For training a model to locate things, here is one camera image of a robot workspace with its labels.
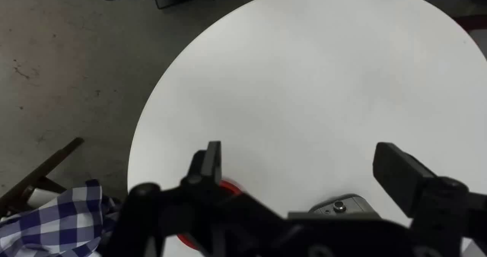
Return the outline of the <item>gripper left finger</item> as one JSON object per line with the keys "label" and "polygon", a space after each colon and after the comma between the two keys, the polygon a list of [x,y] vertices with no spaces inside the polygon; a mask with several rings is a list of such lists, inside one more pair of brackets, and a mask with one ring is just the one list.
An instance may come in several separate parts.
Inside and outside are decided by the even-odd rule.
{"label": "gripper left finger", "polygon": [[286,222],[246,193],[220,186],[221,142],[198,150],[179,186],[134,186],[105,257],[163,257],[168,237],[184,235],[204,257],[280,257]]}

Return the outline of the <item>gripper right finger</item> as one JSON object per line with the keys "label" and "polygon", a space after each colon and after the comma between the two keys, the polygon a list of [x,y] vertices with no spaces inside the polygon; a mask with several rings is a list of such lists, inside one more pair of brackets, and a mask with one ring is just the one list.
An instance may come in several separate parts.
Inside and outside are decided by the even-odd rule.
{"label": "gripper right finger", "polygon": [[393,143],[379,142],[373,176],[401,211],[412,219],[415,257],[461,257],[463,238],[487,255],[487,195],[462,182],[437,176]]}

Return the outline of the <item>grey toaster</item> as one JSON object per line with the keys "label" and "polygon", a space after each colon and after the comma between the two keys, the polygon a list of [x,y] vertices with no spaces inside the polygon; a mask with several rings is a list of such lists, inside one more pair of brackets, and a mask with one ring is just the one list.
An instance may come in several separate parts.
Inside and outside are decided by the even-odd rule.
{"label": "grey toaster", "polygon": [[[333,210],[333,203],[341,200],[347,207],[346,212],[336,213]],[[367,200],[357,194],[345,194],[327,199],[314,205],[309,210],[312,214],[327,216],[374,216],[380,218],[379,214],[371,207]]]}

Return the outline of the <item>red round plate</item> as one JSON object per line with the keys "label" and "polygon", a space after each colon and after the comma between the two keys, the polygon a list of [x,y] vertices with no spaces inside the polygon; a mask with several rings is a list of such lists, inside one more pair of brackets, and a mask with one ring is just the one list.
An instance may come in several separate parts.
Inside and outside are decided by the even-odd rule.
{"label": "red round plate", "polygon": [[[229,181],[228,179],[222,179],[220,181],[219,186],[226,190],[227,192],[231,193],[231,195],[238,195],[242,193],[242,190],[234,183]],[[199,251],[199,249],[189,240],[189,238],[186,235],[183,234],[178,234],[177,238],[181,243],[189,247],[190,249]]]}

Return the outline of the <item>blue white checked cloth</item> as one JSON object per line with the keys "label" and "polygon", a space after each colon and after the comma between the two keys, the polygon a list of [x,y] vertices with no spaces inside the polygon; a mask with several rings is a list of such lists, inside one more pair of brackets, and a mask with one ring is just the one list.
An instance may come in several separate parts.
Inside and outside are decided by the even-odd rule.
{"label": "blue white checked cloth", "polygon": [[99,181],[0,221],[0,257],[102,257],[121,203]]}

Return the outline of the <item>dark wooden chair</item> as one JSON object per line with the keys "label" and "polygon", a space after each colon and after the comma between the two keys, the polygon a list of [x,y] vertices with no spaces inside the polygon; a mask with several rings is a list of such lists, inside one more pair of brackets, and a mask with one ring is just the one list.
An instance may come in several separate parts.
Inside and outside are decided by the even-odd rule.
{"label": "dark wooden chair", "polygon": [[48,178],[71,153],[84,143],[84,139],[76,137],[63,148],[42,162],[37,168],[0,196],[0,218],[38,208],[59,194],[66,188]]}

